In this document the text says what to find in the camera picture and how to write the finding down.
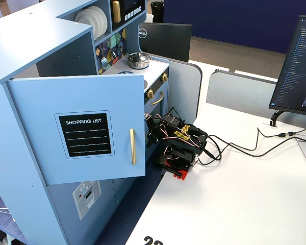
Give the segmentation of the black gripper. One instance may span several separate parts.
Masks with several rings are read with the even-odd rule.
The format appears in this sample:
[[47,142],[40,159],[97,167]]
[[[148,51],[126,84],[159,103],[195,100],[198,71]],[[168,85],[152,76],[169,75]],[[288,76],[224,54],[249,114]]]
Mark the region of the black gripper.
[[154,115],[152,117],[150,114],[144,113],[144,119],[147,127],[150,129],[147,134],[147,148],[150,148],[153,144],[159,142],[159,140],[169,137],[160,115]]

